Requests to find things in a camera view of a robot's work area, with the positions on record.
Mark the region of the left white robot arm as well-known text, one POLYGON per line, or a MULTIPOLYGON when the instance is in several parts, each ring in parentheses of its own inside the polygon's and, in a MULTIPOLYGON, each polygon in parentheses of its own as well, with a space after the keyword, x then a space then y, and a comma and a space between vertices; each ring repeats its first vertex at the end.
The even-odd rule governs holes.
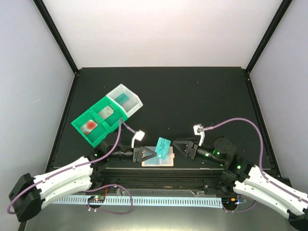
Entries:
POLYGON ((9 194, 7 213, 16 215, 19 222, 28 221, 52 202, 78 192, 92 193, 117 184, 104 184, 102 172, 109 157, 127 158, 142 163, 156 156, 153 149, 102 142, 94 151, 54 171, 31 176, 22 175, 9 194))

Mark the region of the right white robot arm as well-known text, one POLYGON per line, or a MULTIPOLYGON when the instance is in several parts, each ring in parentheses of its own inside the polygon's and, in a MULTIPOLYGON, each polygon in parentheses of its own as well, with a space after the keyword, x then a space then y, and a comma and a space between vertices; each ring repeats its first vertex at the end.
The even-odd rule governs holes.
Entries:
POLYGON ((193 140, 174 140, 172 145, 184 156, 205 160, 223 167, 214 187, 222 194, 241 194, 275 210, 288 219, 298 231, 308 229, 308 195, 263 172, 236 153, 236 147, 224 137, 217 138, 213 147, 200 146, 193 140))

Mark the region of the teal VIP credit card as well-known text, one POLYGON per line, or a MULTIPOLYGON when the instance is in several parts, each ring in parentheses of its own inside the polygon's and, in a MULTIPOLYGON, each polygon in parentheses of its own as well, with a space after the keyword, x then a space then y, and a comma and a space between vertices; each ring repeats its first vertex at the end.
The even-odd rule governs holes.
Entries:
POLYGON ((171 141, 162 137, 158 138, 157 145, 155 147, 156 157, 165 159, 169 151, 171 141))

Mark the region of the tan card holder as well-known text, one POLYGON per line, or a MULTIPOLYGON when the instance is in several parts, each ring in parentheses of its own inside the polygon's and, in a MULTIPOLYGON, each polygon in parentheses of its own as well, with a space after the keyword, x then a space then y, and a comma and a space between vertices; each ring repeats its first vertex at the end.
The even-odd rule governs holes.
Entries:
POLYGON ((145 160, 141 163, 142 167, 173 167, 175 155, 173 153, 173 147, 170 146, 165 159, 154 157, 145 160))

